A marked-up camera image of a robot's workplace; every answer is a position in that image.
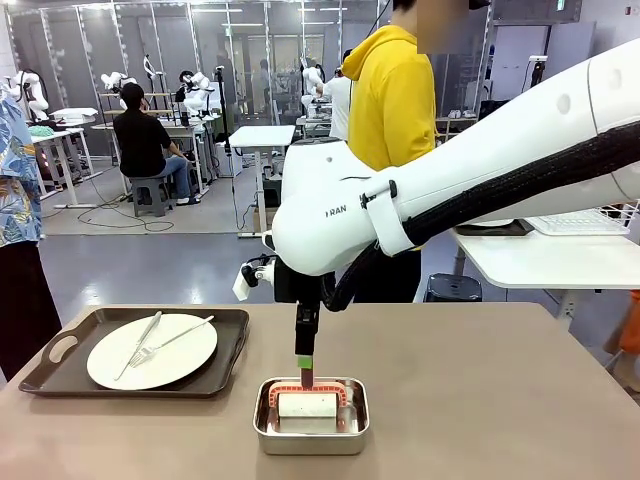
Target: gray stool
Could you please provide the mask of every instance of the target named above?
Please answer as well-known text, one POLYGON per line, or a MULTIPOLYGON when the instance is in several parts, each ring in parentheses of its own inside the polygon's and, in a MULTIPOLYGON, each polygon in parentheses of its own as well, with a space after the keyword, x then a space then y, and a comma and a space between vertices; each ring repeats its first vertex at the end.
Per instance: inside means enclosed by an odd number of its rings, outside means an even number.
POLYGON ((162 178, 129 178, 133 197, 133 211, 139 217, 141 211, 150 211, 156 217, 164 217, 165 210, 173 210, 173 201, 169 195, 166 177, 162 178), (142 203, 142 192, 147 190, 151 197, 151 205, 142 203))
POLYGON ((471 277, 436 273, 427 282, 425 302, 481 302, 482 286, 471 277))

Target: white wire basket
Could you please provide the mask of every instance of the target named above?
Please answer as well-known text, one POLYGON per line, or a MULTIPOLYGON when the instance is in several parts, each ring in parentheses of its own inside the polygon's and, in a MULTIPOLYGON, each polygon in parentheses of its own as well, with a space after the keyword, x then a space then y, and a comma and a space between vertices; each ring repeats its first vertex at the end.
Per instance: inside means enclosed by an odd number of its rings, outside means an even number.
POLYGON ((627 235, 638 203, 609 205, 579 212, 527 218, 540 233, 562 235, 627 235))

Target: green tape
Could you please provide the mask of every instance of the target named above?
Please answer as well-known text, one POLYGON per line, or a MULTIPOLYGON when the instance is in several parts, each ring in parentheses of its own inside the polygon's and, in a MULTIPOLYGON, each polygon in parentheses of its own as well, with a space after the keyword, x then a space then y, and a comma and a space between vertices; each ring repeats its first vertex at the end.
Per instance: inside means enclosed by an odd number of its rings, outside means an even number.
POLYGON ((308 370, 311 370, 313 368, 313 356, 298 355, 298 368, 306 368, 308 370))

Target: stainless steel container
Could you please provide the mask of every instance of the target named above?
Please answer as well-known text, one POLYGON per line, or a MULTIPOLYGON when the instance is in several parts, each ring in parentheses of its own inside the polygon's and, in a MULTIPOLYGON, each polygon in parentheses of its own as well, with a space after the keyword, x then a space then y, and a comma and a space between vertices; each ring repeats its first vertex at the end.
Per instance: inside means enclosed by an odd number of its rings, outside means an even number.
MULTIPOLYGON (((338 409, 335 430, 327 433, 327 424, 319 428, 324 433, 283 431, 276 408, 269 407, 269 388, 276 382, 299 381, 297 378, 271 378, 258 390, 253 414, 253 428, 260 446, 269 455, 356 455, 365 446, 369 430, 369 405, 362 382, 353 378, 316 378, 319 382, 340 382, 347 389, 347 406, 338 409)), ((304 425, 309 432, 310 425, 304 425)))

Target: man in yellow hoodie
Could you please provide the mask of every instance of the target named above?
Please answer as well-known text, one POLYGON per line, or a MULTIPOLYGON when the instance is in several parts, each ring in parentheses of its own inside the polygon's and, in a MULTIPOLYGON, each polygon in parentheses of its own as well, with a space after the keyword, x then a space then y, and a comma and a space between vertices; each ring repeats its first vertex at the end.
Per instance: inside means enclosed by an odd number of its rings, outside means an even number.
MULTIPOLYGON (((399 167, 435 148, 433 70, 429 58, 418 54, 418 25, 421 41, 436 49, 467 9, 488 5, 486 0, 390 1, 391 24, 365 39, 342 66, 354 81, 349 148, 376 171, 399 167)), ((420 252, 381 263, 375 278, 359 285, 354 301, 412 302, 420 284, 420 252)))

